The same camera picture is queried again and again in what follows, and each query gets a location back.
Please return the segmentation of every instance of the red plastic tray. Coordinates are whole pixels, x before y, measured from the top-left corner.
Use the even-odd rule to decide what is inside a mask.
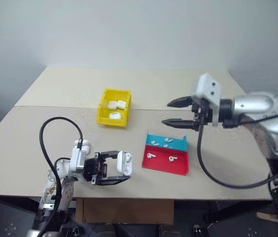
[[[148,153],[156,155],[156,157],[147,158]],[[178,159],[170,162],[168,159],[170,156],[178,157]],[[189,171],[188,153],[186,151],[171,148],[145,145],[142,167],[173,174],[186,175]]]

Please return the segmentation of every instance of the yellow plastic tray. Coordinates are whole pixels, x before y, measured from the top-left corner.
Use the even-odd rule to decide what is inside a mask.
[[[109,110],[107,109],[107,104],[111,100],[123,100],[126,102],[125,109]],[[109,126],[120,126],[126,127],[127,120],[129,118],[129,109],[131,105],[131,91],[130,90],[117,90],[106,88],[103,96],[97,106],[97,119],[98,124],[104,124]],[[109,118],[110,113],[119,112],[122,119],[112,119]]]

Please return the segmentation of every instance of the beige table surface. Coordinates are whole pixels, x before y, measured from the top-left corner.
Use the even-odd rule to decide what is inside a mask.
[[[111,187],[76,182],[75,197],[269,199],[266,187],[232,190],[211,181],[197,161],[198,133],[174,129],[160,122],[166,118],[190,117],[190,111],[168,110],[164,104],[190,93],[192,81],[201,73],[203,72],[47,68],[0,123],[0,195],[41,195],[48,167],[39,145],[40,126],[50,117],[64,116],[76,121],[84,137],[91,140],[90,156],[94,152],[109,150],[125,150],[133,155],[130,180]],[[211,74],[221,82],[224,97],[243,94],[242,89],[227,73]],[[167,78],[165,81],[172,90],[164,86],[166,83],[162,81],[163,77]],[[181,85],[171,84],[170,77],[180,80]],[[134,86],[128,82],[132,80],[135,80]],[[149,85],[154,90],[152,95],[153,90],[150,87],[144,90],[151,80],[153,83]],[[78,85],[70,86],[77,81]],[[157,84],[162,84],[162,90],[158,89]],[[133,107],[126,128],[96,124],[95,107],[101,96],[96,94],[99,91],[102,93],[104,87],[132,91]],[[187,135],[190,162],[187,176],[141,167],[147,132],[176,138]],[[69,123],[54,121],[49,124],[44,139],[51,160],[70,157],[73,142],[77,138],[76,130]],[[210,172],[225,182],[248,184],[265,178],[269,171],[252,135],[244,128],[223,130],[206,127],[202,150],[204,162]],[[117,175],[115,160],[108,161],[108,175]]]

